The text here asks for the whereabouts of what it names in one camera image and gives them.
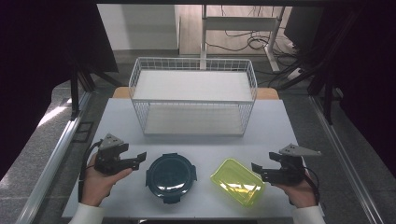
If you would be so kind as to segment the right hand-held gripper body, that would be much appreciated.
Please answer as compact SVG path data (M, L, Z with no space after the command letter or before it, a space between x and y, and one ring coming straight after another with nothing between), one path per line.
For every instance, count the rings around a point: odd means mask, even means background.
M300 184L305 175L303 156L320 156L320 151L315 151L306 147L289 144L280 149L277 153L270 152L269 158L280 163L281 168L274 170L269 176L269 182L286 186L296 186Z

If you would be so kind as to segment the dark floor plate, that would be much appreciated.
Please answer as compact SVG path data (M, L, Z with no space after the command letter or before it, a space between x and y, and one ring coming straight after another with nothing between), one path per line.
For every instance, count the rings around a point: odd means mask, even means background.
M93 123L91 121L81 122L73 136L73 143L87 143L92 133Z

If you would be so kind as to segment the white metal desk frame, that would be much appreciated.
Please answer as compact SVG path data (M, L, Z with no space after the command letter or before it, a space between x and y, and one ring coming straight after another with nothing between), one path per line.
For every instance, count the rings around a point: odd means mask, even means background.
M266 57L271 65L272 71L280 71L274 56L274 44L283 19L285 7L273 18L253 18L253 17L208 17L207 6L202 5L202 42L200 58L206 58L206 32L207 31L258 31L270 32L269 41L264 47Z

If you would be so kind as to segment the dark green round food container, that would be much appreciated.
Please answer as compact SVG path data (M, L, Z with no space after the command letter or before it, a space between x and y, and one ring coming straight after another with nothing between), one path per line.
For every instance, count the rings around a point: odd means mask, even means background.
M146 171L146 186L165 204L179 203L196 180L196 167L177 153L162 154Z

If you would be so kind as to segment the lime green rectangular food container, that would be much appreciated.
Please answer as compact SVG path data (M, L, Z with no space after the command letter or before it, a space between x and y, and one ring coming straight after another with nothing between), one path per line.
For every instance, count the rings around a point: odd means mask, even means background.
M218 186L245 207L252 206L265 191L265 184L247 167L235 159L226 159L210 176Z

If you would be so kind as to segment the person's left hand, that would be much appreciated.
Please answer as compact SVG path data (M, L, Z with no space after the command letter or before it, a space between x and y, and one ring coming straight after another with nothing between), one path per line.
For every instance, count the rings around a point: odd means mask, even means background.
M94 169L96 154L93 154L88 168L85 170L84 186L81 203L98 207L102 200L107 197L112 187L120 180L128 176L133 170L124 169L115 175L103 175Z

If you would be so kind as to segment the dark cabinet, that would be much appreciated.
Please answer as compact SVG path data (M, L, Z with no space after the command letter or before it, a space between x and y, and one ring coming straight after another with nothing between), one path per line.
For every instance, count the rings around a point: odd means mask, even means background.
M315 38L315 10L312 7L293 7L284 35L300 50L311 49Z

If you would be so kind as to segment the wooden board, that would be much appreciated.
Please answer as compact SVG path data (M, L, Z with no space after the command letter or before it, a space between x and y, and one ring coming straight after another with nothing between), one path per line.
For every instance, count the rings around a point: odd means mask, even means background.
M128 87L118 87L113 93L113 98L129 98L129 88ZM273 88L258 88L257 96L258 100L278 100L279 96L275 89Z

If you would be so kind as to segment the white power strip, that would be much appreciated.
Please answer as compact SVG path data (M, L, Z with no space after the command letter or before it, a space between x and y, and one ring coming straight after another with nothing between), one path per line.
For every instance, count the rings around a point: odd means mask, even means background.
M294 71L292 71L289 75L288 75L288 80L293 80L295 78L297 78L300 74L302 74L304 72L303 68L296 68Z

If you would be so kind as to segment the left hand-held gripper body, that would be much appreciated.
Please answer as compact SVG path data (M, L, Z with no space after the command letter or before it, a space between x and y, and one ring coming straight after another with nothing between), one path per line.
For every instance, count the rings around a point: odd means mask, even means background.
M115 175L124 170L126 164L133 164L130 159L122 160L120 154L126 152L129 145L115 135L108 133L99 146L94 169L104 175Z

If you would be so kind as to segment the black metal stand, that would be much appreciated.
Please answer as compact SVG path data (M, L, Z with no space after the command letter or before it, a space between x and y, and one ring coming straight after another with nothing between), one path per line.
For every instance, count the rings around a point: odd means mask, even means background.
M334 78L330 63L319 63L314 67L314 75L307 91L310 95L317 95L321 90L324 90L323 115L327 122L332 125L332 88Z
M71 120L75 120L79 115L79 95L78 84L81 84L82 89L87 92L94 90L94 83L87 68L74 63L71 66L70 88L72 100Z

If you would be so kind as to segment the black curtain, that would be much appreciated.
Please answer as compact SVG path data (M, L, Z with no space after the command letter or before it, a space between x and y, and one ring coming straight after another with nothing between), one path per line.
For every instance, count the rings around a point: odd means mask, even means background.
M118 70L97 0L0 0L0 179L78 69Z
M396 0L361 0L330 68L341 107L396 177Z

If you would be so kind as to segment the white cabinet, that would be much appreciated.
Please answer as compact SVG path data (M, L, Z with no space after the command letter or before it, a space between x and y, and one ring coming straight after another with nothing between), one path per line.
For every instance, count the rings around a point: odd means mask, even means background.
M113 50L179 49L178 6L97 6Z

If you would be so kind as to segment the person's right hand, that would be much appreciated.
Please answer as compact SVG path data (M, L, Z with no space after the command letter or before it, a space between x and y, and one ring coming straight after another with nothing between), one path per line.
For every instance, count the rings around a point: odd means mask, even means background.
M306 208L317 205L314 191L306 180L303 180L296 186L275 184L275 187L282 189L289 197L292 204L297 208Z

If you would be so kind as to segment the aluminium rail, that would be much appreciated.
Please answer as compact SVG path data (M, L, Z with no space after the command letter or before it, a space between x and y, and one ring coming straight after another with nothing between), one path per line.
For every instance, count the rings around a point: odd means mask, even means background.
M370 222L370 224L385 224L383 218L379 214L373 197L371 196L369 190L363 184L361 177L359 176L354 165L352 164L352 161L348 157L346 149L341 142L338 134L336 133L332 124L323 115L324 109L320 101L314 96L309 96L308 99L311 105L314 107L318 119L329 138L332 148L337 155L337 158L340 161L343 170L346 173L346 177L353 191L355 192L358 201L361 204L363 212L367 216L368 221Z
M49 160L44 167L43 172L38 178L35 187L33 188L27 202L21 210L19 217L15 224L32 224L35 219L41 204L50 188L50 184L55 177L60 164L64 158L64 154L67 151L72 139L75 134L78 125L81 122L81 118L86 111L87 104L92 95L88 92L84 92L81 98L78 100L78 114L74 119L70 119L64 128L64 131L57 142L57 145L52 150Z

